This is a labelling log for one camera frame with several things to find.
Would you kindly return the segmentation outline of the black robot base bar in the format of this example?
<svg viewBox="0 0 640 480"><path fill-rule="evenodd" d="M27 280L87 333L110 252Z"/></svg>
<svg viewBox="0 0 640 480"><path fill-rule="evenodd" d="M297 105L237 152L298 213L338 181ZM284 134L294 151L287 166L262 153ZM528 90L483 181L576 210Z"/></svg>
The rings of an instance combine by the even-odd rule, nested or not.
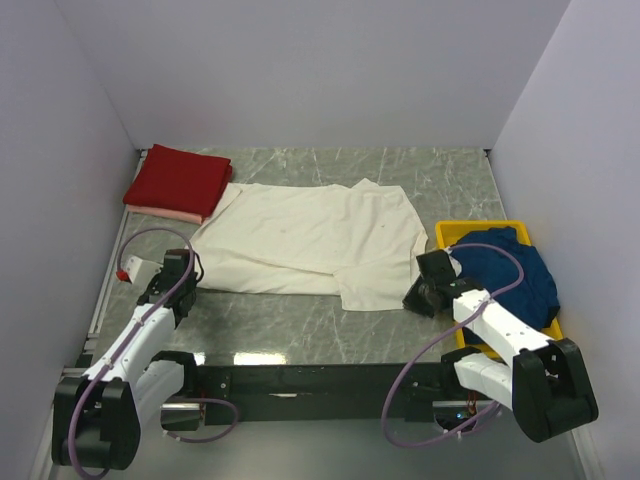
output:
<svg viewBox="0 0 640 480"><path fill-rule="evenodd" d="M191 392L165 404L161 425L169 431L195 431L228 425L233 411L196 399L233 404L244 422L378 419L401 364L236 365L197 368ZM484 400L454 386L441 363L419 363L396 391L388 417L431 422L434 410Z"/></svg>

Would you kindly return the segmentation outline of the white t shirt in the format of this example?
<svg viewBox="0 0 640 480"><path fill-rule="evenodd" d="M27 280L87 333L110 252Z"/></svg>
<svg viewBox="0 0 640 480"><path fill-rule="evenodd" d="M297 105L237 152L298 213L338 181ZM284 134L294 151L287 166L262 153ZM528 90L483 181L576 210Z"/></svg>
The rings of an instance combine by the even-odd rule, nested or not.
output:
<svg viewBox="0 0 640 480"><path fill-rule="evenodd" d="M206 289L337 296L346 311L399 310L428 235L400 186L237 184L191 238Z"/></svg>

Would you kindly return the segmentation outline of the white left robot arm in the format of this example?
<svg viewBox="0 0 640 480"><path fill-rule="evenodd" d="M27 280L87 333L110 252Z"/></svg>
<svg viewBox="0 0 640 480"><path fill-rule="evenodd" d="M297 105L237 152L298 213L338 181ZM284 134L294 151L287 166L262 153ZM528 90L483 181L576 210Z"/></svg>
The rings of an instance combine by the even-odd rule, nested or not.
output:
<svg viewBox="0 0 640 480"><path fill-rule="evenodd" d="M186 402L200 388L193 355L163 346L196 299L195 255L170 249L132 317L99 360L54 394L51 459L91 471L124 470L143 425L170 397Z"/></svg>

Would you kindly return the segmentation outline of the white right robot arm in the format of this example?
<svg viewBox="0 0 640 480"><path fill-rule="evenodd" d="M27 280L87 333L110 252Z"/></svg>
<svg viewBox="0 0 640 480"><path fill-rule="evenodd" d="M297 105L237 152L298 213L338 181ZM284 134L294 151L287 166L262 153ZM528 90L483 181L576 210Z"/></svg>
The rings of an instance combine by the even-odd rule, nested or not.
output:
<svg viewBox="0 0 640 480"><path fill-rule="evenodd" d="M599 408L578 345L536 331L469 279L439 285L417 280L404 307L432 317L447 307L454 321L495 352L464 347L441 359L439 387L460 399L470 390L510 409L523 433L540 443L595 421Z"/></svg>

